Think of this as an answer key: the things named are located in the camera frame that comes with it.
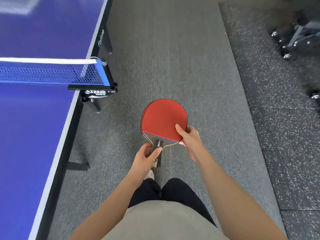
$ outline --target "white shoe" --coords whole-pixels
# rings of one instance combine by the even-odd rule
[[[148,174],[144,177],[145,179],[155,179],[155,174],[153,173],[153,171],[150,169],[150,171],[148,172]]]

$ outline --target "person's left arm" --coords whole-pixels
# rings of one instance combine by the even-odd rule
[[[128,175],[98,210],[78,226],[69,240],[101,240],[122,220],[134,191],[142,184],[143,178],[162,150],[159,147],[151,154],[151,147],[152,144],[149,143],[140,148]]]

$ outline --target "ping pong paddle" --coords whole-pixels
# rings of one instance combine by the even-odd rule
[[[141,117],[140,129],[142,135],[152,143],[152,151],[158,147],[174,145],[182,140],[176,131],[178,124],[184,130],[187,128],[187,113],[177,102],[170,99],[159,99],[148,104]],[[153,167],[161,166],[161,155],[156,158]]]

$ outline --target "beige shirt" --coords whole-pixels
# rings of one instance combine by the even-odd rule
[[[198,212],[177,202],[146,201],[129,208],[102,240],[228,240]]]

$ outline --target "blue net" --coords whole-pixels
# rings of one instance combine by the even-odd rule
[[[101,60],[85,65],[0,61],[0,83],[110,85]]]

